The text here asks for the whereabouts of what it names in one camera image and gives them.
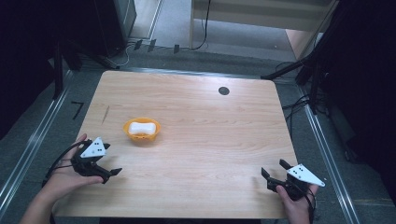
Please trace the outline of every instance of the white sponge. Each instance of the white sponge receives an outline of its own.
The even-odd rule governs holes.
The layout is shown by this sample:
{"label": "white sponge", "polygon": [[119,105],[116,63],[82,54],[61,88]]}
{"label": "white sponge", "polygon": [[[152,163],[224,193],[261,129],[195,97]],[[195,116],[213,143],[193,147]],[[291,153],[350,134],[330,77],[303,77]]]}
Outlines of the white sponge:
{"label": "white sponge", "polygon": [[138,122],[132,122],[129,125],[129,130],[128,132],[130,134],[139,134],[139,133],[145,133],[145,134],[154,134],[156,130],[155,124],[154,123],[138,123]]}

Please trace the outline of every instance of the black circular hole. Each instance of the black circular hole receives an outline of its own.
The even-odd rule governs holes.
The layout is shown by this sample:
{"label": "black circular hole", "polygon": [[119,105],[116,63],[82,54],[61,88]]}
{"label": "black circular hole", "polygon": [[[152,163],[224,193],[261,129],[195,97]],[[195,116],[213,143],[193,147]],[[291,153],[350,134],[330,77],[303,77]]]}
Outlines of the black circular hole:
{"label": "black circular hole", "polygon": [[220,87],[220,88],[219,88],[219,93],[220,93],[221,95],[228,95],[228,93],[230,93],[230,90],[228,90],[227,87]]}

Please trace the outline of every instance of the orange bowl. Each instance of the orange bowl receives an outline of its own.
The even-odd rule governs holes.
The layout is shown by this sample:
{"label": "orange bowl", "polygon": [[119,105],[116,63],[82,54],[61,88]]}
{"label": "orange bowl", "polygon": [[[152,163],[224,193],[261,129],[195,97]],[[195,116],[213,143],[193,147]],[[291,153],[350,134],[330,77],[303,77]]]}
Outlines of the orange bowl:
{"label": "orange bowl", "polygon": [[[132,122],[138,122],[138,123],[154,123],[155,124],[155,133],[154,134],[146,134],[146,133],[138,133],[138,134],[131,134],[129,133],[129,126],[131,125]],[[137,119],[130,119],[128,120],[122,127],[123,131],[126,133],[126,135],[132,139],[134,142],[142,142],[145,140],[149,141],[154,141],[155,137],[157,136],[158,132],[161,129],[161,125],[157,120],[155,119],[149,119],[149,118],[137,118]]]}

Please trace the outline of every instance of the metal frame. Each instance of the metal frame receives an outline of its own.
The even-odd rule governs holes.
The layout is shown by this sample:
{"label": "metal frame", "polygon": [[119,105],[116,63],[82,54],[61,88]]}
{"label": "metal frame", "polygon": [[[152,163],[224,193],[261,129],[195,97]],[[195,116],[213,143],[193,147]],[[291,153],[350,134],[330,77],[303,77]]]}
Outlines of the metal frame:
{"label": "metal frame", "polygon": [[[299,87],[299,91],[301,96],[306,95],[306,91],[302,87]],[[340,203],[341,209],[343,210],[344,216],[346,218],[346,222],[349,224],[359,224],[361,222],[359,220],[355,206],[349,196],[344,180],[338,171],[334,158],[332,157],[331,149],[327,144],[325,134],[320,127],[318,115],[314,115],[309,105],[306,105],[304,109],[312,131],[314,132],[314,136],[317,139],[320,153],[332,180],[332,184],[334,186],[338,202]]]}
{"label": "metal frame", "polygon": [[[160,73],[160,74],[176,74],[176,75],[188,75],[188,76],[206,76],[206,77],[231,77],[231,78],[247,78],[247,79],[260,79],[260,76],[248,76],[248,75],[233,75],[233,74],[222,74],[222,73],[207,73],[207,72],[192,72],[192,71],[178,71],[178,70],[164,70],[164,69],[151,69],[151,68],[132,68],[128,71],[140,72],[140,73]],[[68,93],[69,85],[73,80],[73,73],[69,70],[64,78],[64,91],[60,94],[58,100],[52,101],[49,109],[41,120],[35,132],[30,137],[26,149],[21,155],[20,160],[12,171],[6,184],[0,191],[0,221],[3,218],[7,208],[14,197],[18,187],[20,186],[29,166],[31,165],[35,154],[39,150],[43,139],[45,138],[52,122],[54,121],[61,105],[64,102],[64,98]],[[275,79],[277,84],[295,84],[293,79]],[[306,94],[306,91],[299,87],[301,96]],[[323,160],[326,164],[326,168],[334,185],[334,189],[344,212],[347,223],[355,224],[361,223],[356,213],[354,204],[349,196],[347,187],[338,171],[335,161],[332,157],[329,145],[327,144],[325,134],[321,130],[318,117],[312,113],[309,106],[305,106],[305,113],[308,117],[311,128],[318,142],[318,147]]]}
{"label": "metal frame", "polygon": [[128,38],[129,41],[134,41],[136,39],[150,40],[152,38],[152,35],[154,34],[155,26],[157,25],[157,20],[158,20],[158,17],[160,15],[160,11],[161,11],[162,7],[163,7],[163,0],[159,0],[158,6],[157,6],[157,8],[155,9],[155,12],[154,12],[154,17],[153,17],[151,25],[149,27],[148,37],[139,37],[139,36],[138,37],[134,37],[134,36],[132,36],[132,32],[131,32],[130,35],[129,35],[129,38]]}
{"label": "metal frame", "polygon": [[29,138],[26,148],[23,151],[21,158],[19,159],[17,165],[14,167],[11,175],[8,177],[6,183],[3,185],[0,191],[0,222],[6,213],[12,198],[18,190],[24,176],[29,169],[35,154],[40,149],[41,143],[44,140],[52,122],[54,121],[56,115],[59,112],[62,104],[64,103],[64,98],[66,97],[69,89],[69,85],[73,79],[73,73],[69,70],[64,78],[64,90],[61,92],[57,100],[53,100],[49,105],[44,118],[41,120],[38,127],[32,133]]}

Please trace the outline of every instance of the person's arm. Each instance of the person's arm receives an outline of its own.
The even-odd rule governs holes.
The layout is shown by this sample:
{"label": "person's arm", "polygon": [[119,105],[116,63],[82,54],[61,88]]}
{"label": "person's arm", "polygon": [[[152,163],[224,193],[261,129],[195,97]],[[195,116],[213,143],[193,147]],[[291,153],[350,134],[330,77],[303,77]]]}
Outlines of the person's arm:
{"label": "person's arm", "polygon": [[[77,142],[84,141],[87,134],[83,134]],[[70,165],[70,159],[78,150],[77,147],[70,150],[59,166]],[[100,176],[81,176],[76,173],[72,166],[56,169],[47,184],[40,190],[29,204],[24,213],[20,224],[43,224],[50,223],[50,214],[52,206],[55,203],[82,186],[102,183],[103,179]]]}
{"label": "person's arm", "polygon": [[[318,191],[317,185],[311,185],[309,187],[312,194],[315,195]],[[279,194],[280,199],[285,207],[286,215],[288,216],[290,224],[309,224],[309,212],[308,212],[308,201],[305,197],[298,201],[293,201],[286,190],[278,185],[276,186],[276,192]],[[312,202],[314,200],[311,194],[308,194],[309,200]]]}

